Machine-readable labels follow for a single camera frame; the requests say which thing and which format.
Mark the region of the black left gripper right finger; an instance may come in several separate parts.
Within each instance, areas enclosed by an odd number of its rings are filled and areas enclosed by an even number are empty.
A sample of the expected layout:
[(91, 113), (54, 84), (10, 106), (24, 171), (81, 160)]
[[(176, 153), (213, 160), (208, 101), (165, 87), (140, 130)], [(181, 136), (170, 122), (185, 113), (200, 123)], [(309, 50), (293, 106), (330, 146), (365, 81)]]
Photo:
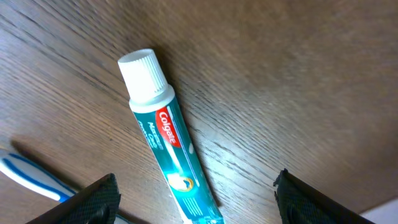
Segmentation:
[(284, 169), (273, 183), (283, 224), (374, 224)]

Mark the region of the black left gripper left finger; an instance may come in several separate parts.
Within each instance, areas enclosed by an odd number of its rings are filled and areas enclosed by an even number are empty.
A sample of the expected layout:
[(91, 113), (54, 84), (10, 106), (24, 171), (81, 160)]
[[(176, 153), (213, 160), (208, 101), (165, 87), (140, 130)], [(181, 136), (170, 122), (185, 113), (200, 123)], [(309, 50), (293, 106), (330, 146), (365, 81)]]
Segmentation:
[(121, 194), (112, 173), (27, 224), (113, 224)]

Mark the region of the blue white toothbrush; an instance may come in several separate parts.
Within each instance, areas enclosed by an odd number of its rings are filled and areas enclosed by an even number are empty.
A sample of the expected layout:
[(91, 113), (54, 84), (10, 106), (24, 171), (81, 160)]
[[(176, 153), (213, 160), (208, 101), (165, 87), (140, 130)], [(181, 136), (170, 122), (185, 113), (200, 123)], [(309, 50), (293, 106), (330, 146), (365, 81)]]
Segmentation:
[(23, 187), (58, 202), (77, 194), (43, 167), (16, 152), (1, 149), (1, 172)]

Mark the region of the green white toothpaste tube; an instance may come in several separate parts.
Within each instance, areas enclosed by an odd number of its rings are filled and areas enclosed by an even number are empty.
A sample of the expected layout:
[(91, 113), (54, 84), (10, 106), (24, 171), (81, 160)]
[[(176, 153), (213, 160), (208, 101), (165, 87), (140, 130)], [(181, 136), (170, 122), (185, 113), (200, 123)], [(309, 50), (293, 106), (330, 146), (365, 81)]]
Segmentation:
[(129, 106), (151, 148), (184, 223), (224, 223), (185, 125), (174, 88), (155, 52), (142, 49), (118, 60)]

